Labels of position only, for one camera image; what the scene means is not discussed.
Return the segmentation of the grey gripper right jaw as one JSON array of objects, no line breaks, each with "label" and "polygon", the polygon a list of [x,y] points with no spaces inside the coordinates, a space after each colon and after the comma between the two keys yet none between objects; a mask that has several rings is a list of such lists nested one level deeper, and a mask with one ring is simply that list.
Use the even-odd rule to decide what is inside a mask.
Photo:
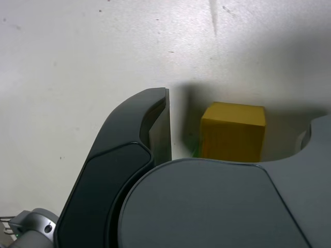
[{"label": "grey gripper right jaw", "polygon": [[282,160],[157,166],[124,201],[119,247],[330,247],[330,117],[310,134]]}]

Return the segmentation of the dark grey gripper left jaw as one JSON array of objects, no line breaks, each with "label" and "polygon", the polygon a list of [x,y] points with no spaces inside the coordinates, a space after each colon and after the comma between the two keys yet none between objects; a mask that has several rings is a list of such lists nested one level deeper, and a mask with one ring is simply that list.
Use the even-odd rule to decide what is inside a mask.
[{"label": "dark grey gripper left jaw", "polygon": [[133,185],[171,161],[167,88],[143,90],[104,121],[62,210],[56,247],[117,247],[119,213]]}]

